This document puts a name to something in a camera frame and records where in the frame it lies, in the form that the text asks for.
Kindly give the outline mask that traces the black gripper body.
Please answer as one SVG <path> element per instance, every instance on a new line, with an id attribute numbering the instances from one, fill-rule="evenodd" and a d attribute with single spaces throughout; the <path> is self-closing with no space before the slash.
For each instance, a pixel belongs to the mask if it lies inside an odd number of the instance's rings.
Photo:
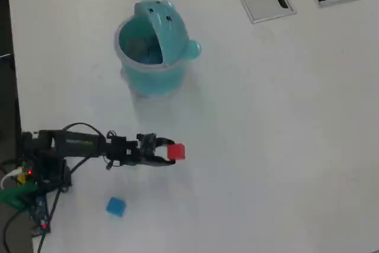
<path id="1" fill-rule="evenodd" d="M 155 139 L 131 140 L 126 143 L 126 165 L 141 165 L 141 158 L 155 155 Z"/>

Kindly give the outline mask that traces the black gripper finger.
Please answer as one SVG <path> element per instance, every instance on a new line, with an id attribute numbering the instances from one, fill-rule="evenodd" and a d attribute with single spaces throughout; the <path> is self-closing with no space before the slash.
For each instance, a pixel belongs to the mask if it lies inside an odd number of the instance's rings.
<path id="1" fill-rule="evenodd" d="M 176 162 L 175 161 L 170 161 L 166 160 L 161 156 L 145 156 L 141 158 L 141 164 L 142 165 L 147 165 L 147 166 L 156 166 L 156 167 L 161 167 L 161 166 L 171 166 L 174 165 Z"/>
<path id="2" fill-rule="evenodd" d="M 171 139 L 167 139 L 165 137 L 157 137 L 155 139 L 155 148 L 174 145 L 175 142 Z"/>

